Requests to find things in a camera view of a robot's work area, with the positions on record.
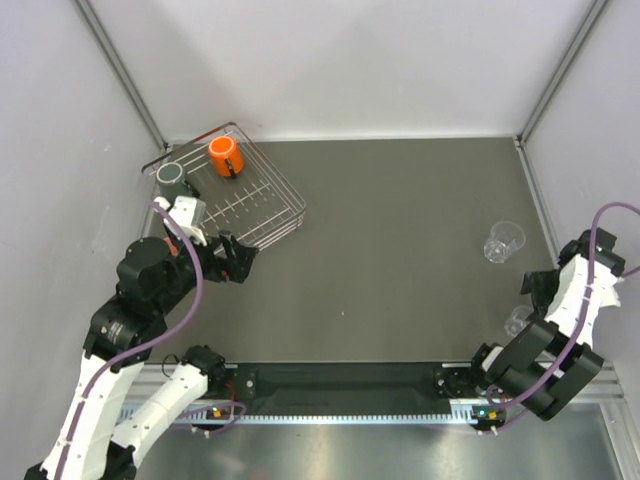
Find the small clear plastic cup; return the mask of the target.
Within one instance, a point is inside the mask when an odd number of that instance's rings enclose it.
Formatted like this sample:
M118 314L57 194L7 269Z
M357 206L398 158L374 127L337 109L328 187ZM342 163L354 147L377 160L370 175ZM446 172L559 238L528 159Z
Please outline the small clear plastic cup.
M504 329L508 336L516 337L529 323L534 309L527 305L515 307L505 321Z

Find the large clear plastic cup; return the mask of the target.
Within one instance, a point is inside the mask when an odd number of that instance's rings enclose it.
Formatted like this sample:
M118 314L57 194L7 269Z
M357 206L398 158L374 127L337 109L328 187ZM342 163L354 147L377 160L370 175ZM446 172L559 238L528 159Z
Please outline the large clear plastic cup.
M485 258L494 264L505 263L526 243L524 230L511 221L499 221L491 229L483 247Z

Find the orange mug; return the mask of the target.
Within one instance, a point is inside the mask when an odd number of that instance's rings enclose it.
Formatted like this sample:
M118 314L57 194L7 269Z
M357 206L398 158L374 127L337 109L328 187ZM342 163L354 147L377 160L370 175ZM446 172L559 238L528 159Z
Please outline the orange mug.
M238 142L228 135L218 136L208 144L208 154L215 171L224 178L236 179L244 168Z

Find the grey mug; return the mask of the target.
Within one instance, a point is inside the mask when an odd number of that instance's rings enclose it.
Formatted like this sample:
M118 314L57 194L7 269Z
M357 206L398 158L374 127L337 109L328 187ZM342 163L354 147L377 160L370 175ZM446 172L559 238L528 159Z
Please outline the grey mug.
M199 198L200 192L186 177L183 166L177 162L167 162L155 173L160 196L173 204L178 196Z

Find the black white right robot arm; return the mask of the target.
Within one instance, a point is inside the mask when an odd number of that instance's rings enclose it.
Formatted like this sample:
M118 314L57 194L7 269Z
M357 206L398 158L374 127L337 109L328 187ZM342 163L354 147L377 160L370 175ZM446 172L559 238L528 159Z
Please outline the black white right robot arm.
M533 311L524 328L507 345L482 344L466 372L469 389L490 396L500 389L516 397L534 386L547 368L538 362L546 353L558 357L579 323L587 284L590 232L584 231L561 250L558 267L527 272L520 293ZM593 351L593 328L599 311L618 307L616 285L626 260L614 252L617 237L598 228L595 234L594 281L583 328L558 370L527 399L524 408L542 420L552 419L595 378L604 359Z

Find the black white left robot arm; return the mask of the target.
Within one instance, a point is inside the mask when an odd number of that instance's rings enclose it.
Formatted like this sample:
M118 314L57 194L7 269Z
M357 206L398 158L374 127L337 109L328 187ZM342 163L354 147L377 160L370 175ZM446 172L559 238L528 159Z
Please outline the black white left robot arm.
M174 373L124 421L127 393L167 335L167 315L205 282L242 283L259 250L222 232L188 247L175 236L133 242L117 266L116 293L92 316L76 392L47 458L28 479L132 479L154 443L194 401L220 394L224 358L190 347Z

